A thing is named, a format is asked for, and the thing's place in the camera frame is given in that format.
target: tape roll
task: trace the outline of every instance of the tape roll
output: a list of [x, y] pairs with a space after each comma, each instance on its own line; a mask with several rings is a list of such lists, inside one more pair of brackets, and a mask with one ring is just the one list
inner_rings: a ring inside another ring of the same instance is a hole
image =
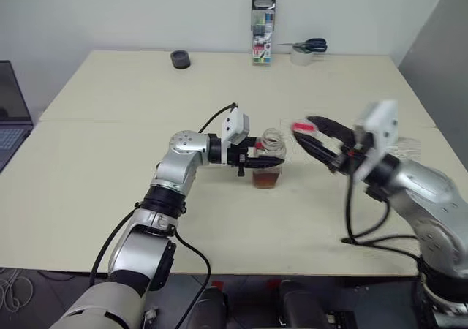
[[297, 64], [298, 66], [307, 66], [312, 63], [313, 58], [313, 52], [296, 46], [292, 47], [290, 59], [293, 64]]

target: gray wall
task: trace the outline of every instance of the gray wall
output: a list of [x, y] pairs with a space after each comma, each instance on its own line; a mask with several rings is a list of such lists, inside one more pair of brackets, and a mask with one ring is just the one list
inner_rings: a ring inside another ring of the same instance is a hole
[[[277, 1], [275, 43], [324, 37], [331, 53], [389, 54], [399, 64], [439, 0]], [[249, 8], [250, 0], [0, 0], [0, 58], [11, 59], [37, 113], [93, 48], [246, 52]]]
[[468, 0], [440, 0], [399, 69], [468, 168]]

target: black cable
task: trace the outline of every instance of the black cable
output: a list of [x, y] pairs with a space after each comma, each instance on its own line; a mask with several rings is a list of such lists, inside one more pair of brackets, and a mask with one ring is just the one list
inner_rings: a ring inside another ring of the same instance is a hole
[[[374, 238], [374, 239], [369, 239], [366, 241], [359, 241], [359, 243], [381, 243], [382, 241], [393, 240], [393, 239], [415, 239], [417, 240], [417, 238], [414, 235], [410, 235], [410, 234], [392, 234], [392, 235], [382, 236], [381, 238]], [[341, 242], [351, 243], [351, 240], [349, 238], [342, 238]]]
[[189, 243], [187, 243], [184, 239], [181, 238], [181, 236], [178, 234], [178, 232], [176, 231], [175, 232], [175, 237], [177, 238], [177, 240], [179, 241], [179, 243], [181, 243], [182, 245], [184, 245], [186, 248], [188, 248], [189, 250], [193, 251], [195, 254], [197, 254], [198, 256], [201, 257], [201, 259], [203, 261], [205, 261], [205, 264], [206, 264], [206, 277], [205, 277], [205, 281], [203, 282], [202, 286], [200, 287], [200, 289], [198, 290], [197, 294], [194, 296], [192, 302], [189, 304], [189, 307], [187, 307], [187, 310], [184, 312], [184, 315], [180, 318], [180, 320], [178, 321], [177, 325], [175, 326], [175, 329], [179, 329], [181, 327], [181, 325], [184, 323], [184, 320], [187, 318], [187, 316], [189, 315], [190, 311], [192, 310], [193, 306], [195, 306], [198, 298], [200, 297], [200, 295], [202, 295], [202, 292], [203, 290], [206, 289], [206, 286], [208, 285], [208, 282], [210, 280], [210, 277], [211, 277], [211, 266], [210, 266], [210, 262], [208, 261], [208, 259], [205, 257], [204, 254], [202, 254], [200, 251], [198, 251], [195, 247], [193, 247], [192, 245], [190, 245]]
[[109, 247], [110, 243], [112, 240], [115, 238], [117, 235], [118, 231], [124, 226], [125, 223], [128, 222], [128, 220], [133, 216], [133, 213], [137, 209], [138, 204], [135, 204], [135, 208], [127, 214], [118, 224], [117, 227], [114, 228], [112, 233], [107, 237], [107, 240], [104, 242], [104, 245], [102, 245], [101, 251], [99, 251], [94, 264], [93, 268], [91, 269], [91, 272], [89, 274], [89, 287], [92, 287], [96, 281], [96, 275], [97, 275], [97, 268], [99, 267], [99, 264], [101, 263], [102, 258], [104, 257], [104, 254]]
[[388, 217], [390, 216], [390, 203], [387, 200], [385, 200], [384, 203], [385, 203], [385, 212], [384, 212], [383, 217], [375, 225], [373, 225], [369, 229], [364, 230], [363, 232], [360, 232], [360, 233], [354, 235], [355, 238], [361, 238], [363, 236], [372, 234], [373, 232], [378, 230], [381, 226], [383, 226], [386, 223]]
[[223, 107], [221, 110], [219, 110], [218, 112], [216, 112], [214, 115], [211, 116], [210, 119], [208, 119], [208, 121], [205, 123], [204, 126], [202, 126], [202, 128], [198, 131], [199, 133], [203, 133], [203, 131], [206, 129], [207, 126], [210, 125], [210, 123], [217, 117], [219, 116], [221, 113], [223, 113], [224, 111], [227, 111], [227, 110], [233, 110], [234, 108], [237, 107], [237, 104], [235, 102], [233, 102], [232, 104], [226, 106], [226, 107]]
[[354, 160], [354, 151], [350, 152], [349, 158], [350, 158], [350, 174], [349, 174], [349, 178], [348, 178], [346, 202], [345, 202], [345, 208], [344, 208], [344, 215], [345, 215], [345, 220], [346, 220], [346, 230], [347, 230], [348, 237], [343, 238], [341, 240], [341, 242], [342, 243], [351, 243], [352, 245], [356, 245], [356, 246], [364, 246], [364, 247], [369, 247], [369, 248], [373, 248], [373, 249], [381, 249], [381, 250], [385, 250], [385, 251], [395, 252], [395, 253], [398, 253], [398, 254], [402, 254], [404, 256], [411, 257], [416, 262], [418, 262], [419, 259], [420, 259], [419, 256], [416, 256], [415, 254], [412, 254], [411, 252], [401, 250], [401, 249], [396, 249], [396, 248], [389, 247], [389, 246], [375, 245], [375, 243], [386, 241], [386, 240], [391, 240], [391, 239], [399, 239], [399, 238], [411, 238], [411, 239], [413, 239], [413, 238], [415, 238], [414, 235], [394, 234], [394, 235], [386, 235], [386, 236], [383, 236], [381, 238], [375, 238], [375, 239], [371, 239], [371, 240], [367, 240], [367, 241], [358, 241], [358, 240], [356, 240], [356, 238], [368, 235], [371, 232], [375, 232], [377, 229], [379, 229], [386, 222], [386, 220], [388, 219], [388, 215], [390, 213], [390, 203], [387, 200], [384, 201], [385, 202], [385, 214], [380, 219], [380, 221], [378, 221], [373, 227], [369, 228], [368, 230], [366, 230], [364, 232], [356, 234], [356, 235], [352, 232], [351, 205], [352, 205], [352, 193], [353, 193], [353, 189], [354, 189], [354, 173], [355, 173], [355, 168], [356, 168], [356, 164], [355, 164], [355, 160]]
[[[47, 275], [46, 273], [44, 273], [43, 271], [39, 271], [37, 270], [38, 274], [42, 277], [42, 278], [46, 278], [48, 280], [54, 280], [54, 281], [68, 281], [68, 280], [72, 280], [73, 278], [76, 278], [76, 275], [71, 275], [71, 276], [68, 276], [66, 278], [54, 278], [52, 276], [49, 276]], [[62, 274], [62, 275], [67, 275], [66, 273], [64, 272], [55, 272], [55, 271], [48, 271], [49, 273], [56, 273], [56, 274]]]

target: scissors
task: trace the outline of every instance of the scissors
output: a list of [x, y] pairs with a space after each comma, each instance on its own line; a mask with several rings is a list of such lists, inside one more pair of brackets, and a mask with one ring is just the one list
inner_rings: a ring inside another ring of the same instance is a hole
[[327, 41], [323, 38], [312, 38], [305, 42], [286, 42], [278, 45], [289, 45], [294, 48], [300, 48], [308, 53], [324, 53], [327, 50]]

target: laptop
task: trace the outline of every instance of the laptop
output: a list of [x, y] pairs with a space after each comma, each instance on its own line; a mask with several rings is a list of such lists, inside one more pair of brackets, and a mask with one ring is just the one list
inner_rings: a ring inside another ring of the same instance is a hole
[[0, 173], [33, 128], [10, 61], [0, 61]]

